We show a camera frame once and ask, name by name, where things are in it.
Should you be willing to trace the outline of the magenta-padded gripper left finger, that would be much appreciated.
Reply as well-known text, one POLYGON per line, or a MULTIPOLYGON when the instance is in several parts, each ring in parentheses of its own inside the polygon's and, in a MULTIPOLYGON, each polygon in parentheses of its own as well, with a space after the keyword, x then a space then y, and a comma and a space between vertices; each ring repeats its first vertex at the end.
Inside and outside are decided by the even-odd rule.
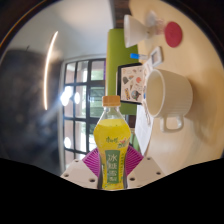
POLYGON ((82 160, 74 159, 61 177, 81 187, 97 189, 100 173, 100 155, 94 149, 82 160))

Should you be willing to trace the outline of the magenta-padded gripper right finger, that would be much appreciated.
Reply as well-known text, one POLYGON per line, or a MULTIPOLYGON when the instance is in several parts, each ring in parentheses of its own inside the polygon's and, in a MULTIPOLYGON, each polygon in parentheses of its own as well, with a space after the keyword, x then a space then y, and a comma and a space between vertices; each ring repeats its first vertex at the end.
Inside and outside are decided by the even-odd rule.
POLYGON ((165 176, 152 157, 144 157, 131 146, 125 158, 125 175, 128 189, 143 187, 165 176))

